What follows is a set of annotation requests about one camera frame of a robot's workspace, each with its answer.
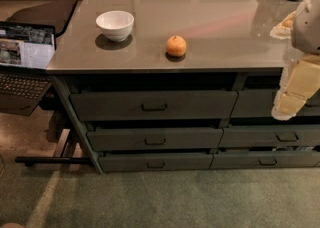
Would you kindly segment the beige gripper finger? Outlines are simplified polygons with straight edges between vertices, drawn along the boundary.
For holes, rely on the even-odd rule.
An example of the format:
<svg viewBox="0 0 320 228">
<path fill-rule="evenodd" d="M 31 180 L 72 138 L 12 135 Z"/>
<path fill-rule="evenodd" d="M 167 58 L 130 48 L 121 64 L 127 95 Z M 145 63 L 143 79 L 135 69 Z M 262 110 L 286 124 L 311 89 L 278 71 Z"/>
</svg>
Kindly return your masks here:
<svg viewBox="0 0 320 228">
<path fill-rule="evenodd" d="M 295 117 L 304 105 L 304 99 L 278 92 L 274 99 L 271 115 L 276 120 L 287 121 Z"/>
</svg>

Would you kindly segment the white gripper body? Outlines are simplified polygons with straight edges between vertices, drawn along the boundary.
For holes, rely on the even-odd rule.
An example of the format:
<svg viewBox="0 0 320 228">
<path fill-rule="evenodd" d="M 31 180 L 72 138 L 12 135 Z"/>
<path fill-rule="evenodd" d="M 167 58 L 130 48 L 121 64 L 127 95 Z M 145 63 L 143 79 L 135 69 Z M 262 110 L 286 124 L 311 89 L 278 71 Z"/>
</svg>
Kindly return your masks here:
<svg viewBox="0 0 320 228">
<path fill-rule="evenodd" d="M 320 56 L 304 54 L 294 65 L 284 87 L 287 95 L 304 100 L 320 89 Z"/>
</svg>

